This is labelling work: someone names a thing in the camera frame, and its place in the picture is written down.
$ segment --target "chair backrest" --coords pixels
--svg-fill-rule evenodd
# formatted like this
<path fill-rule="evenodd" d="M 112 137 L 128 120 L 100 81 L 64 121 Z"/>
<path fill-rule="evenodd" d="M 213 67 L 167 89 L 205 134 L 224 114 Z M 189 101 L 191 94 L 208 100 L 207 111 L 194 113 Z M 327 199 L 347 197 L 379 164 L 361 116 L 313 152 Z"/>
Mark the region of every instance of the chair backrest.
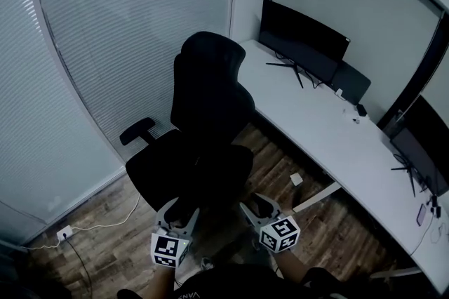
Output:
<path fill-rule="evenodd" d="M 237 81 L 245 50 L 219 34 L 198 32 L 175 59 L 171 122 L 199 150 L 229 144 L 254 112 L 254 101 Z"/>

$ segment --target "desk leg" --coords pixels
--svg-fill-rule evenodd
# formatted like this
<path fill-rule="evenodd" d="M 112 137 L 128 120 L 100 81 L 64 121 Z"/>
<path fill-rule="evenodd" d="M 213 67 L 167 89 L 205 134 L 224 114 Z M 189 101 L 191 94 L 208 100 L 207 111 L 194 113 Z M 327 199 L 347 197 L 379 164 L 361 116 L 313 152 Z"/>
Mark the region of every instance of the desk leg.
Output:
<path fill-rule="evenodd" d="M 370 275 L 371 279 L 381 279 L 381 278 L 394 278 L 394 277 L 405 277 L 406 275 L 413 275 L 422 273 L 421 269 L 418 267 L 411 267 L 407 269 L 396 269 L 388 270 L 386 272 L 377 272 Z"/>
<path fill-rule="evenodd" d="M 336 190 L 339 190 L 341 187 L 342 186 L 339 185 L 337 182 L 334 182 L 331 185 L 329 185 L 329 187 L 323 189 L 318 194 L 315 194 L 312 198 L 306 200 L 304 203 L 301 203 L 299 206 L 296 206 L 295 208 L 293 208 L 293 211 L 295 213 L 303 211 L 304 209 L 309 208 L 312 204 L 315 204 L 316 202 L 331 195 Z"/>

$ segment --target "white marker cube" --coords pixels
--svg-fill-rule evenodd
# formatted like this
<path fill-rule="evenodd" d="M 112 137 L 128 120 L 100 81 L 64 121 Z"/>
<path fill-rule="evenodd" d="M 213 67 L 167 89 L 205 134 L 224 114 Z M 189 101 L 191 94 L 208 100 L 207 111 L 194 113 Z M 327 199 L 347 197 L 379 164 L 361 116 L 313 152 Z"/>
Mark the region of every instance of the white marker cube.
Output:
<path fill-rule="evenodd" d="M 153 263 L 177 268 L 187 255 L 189 245 L 189 240 L 153 233 L 151 245 Z"/>
<path fill-rule="evenodd" d="M 259 242 L 270 251 L 279 253 L 296 245 L 301 229 L 292 216 L 260 228 Z"/>

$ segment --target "chair armrest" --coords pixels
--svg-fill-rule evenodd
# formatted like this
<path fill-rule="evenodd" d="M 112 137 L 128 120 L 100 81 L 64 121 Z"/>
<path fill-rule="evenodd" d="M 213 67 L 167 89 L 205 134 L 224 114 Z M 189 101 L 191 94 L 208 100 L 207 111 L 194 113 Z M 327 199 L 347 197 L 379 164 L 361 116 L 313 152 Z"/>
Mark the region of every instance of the chair armrest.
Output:
<path fill-rule="evenodd" d="M 148 144 L 154 142 L 155 139 L 151 134 L 148 133 L 148 130 L 154 127 L 155 125 L 156 123 L 151 118 L 148 117 L 141 119 L 139 122 L 135 122 L 131 127 L 126 129 L 120 135 L 121 144 L 127 145 L 138 137 L 141 137 Z"/>

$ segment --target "person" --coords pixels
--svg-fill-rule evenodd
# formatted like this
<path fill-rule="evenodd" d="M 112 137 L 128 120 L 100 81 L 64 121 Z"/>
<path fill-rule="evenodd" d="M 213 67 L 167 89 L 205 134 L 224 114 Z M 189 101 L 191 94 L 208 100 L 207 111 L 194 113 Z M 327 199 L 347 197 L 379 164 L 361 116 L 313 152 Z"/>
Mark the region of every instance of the person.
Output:
<path fill-rule="evenodd" d="M 175 268 L 158 266 L 143 299 L 346 298 L 343 284 L 324 269 L 307 267 L 290 250 L 272 255 L 284 279 L 266 266 L 226 264 L 195 274 L 174 291 Z M 142 299 L 126 289 L 117 298 Z"/>

